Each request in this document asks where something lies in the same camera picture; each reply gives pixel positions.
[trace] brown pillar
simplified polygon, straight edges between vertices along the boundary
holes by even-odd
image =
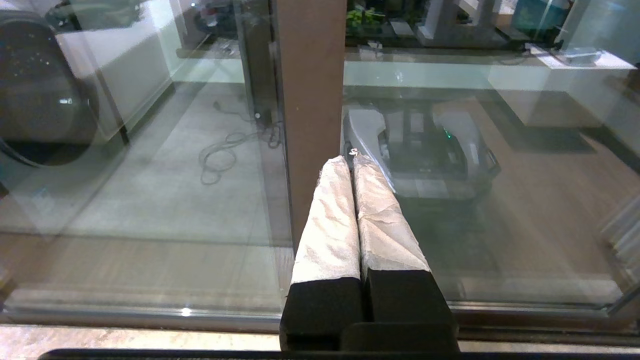
[[[273,5],[297,250],[318,173],[340,152],[347,0],[274,0]]]

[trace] black foam pad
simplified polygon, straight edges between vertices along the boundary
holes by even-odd
[[[340,334],[364,320],[360,280],[292,284],[280,321],[282,350],[338,350]]]
[[[458,324],[431,272],[367,269],[363,297],[375,325],[350,329],[350,350],[458,351]]]

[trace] power cable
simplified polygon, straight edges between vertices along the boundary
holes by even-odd
[[[214,103],[214,107],[221,113],[237,115],[245,122],[256,123],[256,126],[259,126],[256,121],[246,119],[242,113],[220,110],[220,106],[217,102]],[[233,151],[234,147],[240,146],[246,142],[261,140],[266,142],[270,149],[278,148],[282,143],[282,131],[280,128],[280,124],[280,121],[275,122],[266,126],[263,130],[258,130],[255,133],[251,134],[246,134],[240,131],[229,133],[225,136],[224,140],[213,143],[202,149],[200,151],[200,154],[198,155],[198,163],[200,164],[200,168],[202,169],[200,173],[200,183],[206,186],[210,186],[217,184],[220,182],[220,180],[222,180],[222,175],[225,172],[231,170],[231,168],[233,168],[237,163],[237,155]],[[220,162],[220,159],[218,159],[216,161],[214,155],[217,155],[221,152],[226,152],[230,156],[230,160],[226,162]]]

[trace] white fabric padding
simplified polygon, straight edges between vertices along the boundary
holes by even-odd
[[[380,167],[366,155],[354,157],[353,164],[362,279],[367,268],[430,271]]]
[[[351,174],[342,156],[327,161],[300,238],[291,283],[360,278]]]

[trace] glass enclosure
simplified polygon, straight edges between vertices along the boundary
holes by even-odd
[[[372,156],[444,295],[606,309],[637,286],[633,0],[353,0],[343,148]]]
[[[293,254],[268,1],[0,4],[5,315],[277,322]]]
[[[0,0],[0,321],[277,329],[320,166],[354,147],[457,315],[615,317],[640,300],[638,14]]]

